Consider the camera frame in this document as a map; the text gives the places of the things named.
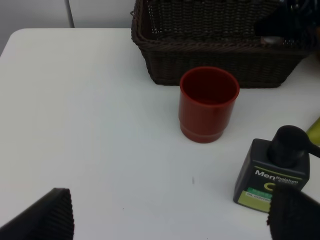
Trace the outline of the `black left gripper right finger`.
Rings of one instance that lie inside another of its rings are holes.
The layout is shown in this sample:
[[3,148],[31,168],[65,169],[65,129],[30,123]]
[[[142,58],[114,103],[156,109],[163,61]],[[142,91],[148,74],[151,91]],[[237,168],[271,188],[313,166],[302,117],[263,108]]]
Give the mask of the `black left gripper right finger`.
[[296,188],[277,186],[267,225],[273,240],[318,240],[320,203]]

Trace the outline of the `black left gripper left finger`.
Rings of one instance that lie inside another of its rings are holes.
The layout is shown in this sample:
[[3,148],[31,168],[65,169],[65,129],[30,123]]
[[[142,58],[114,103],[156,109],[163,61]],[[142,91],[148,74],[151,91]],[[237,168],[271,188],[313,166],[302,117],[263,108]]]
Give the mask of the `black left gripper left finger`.
[[2,240],[72,240],[74,233],[68,188],[53,188],[0,228]]

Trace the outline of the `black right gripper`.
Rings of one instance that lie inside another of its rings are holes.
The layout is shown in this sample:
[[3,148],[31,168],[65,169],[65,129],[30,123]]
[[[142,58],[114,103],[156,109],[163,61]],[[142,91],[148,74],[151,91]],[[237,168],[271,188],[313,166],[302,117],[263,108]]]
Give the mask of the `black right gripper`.
[[260,37],[280,37],[300,42],[307,49],[319,50],[320,2],[318,0],[283,0],[270,15],[254,24]]

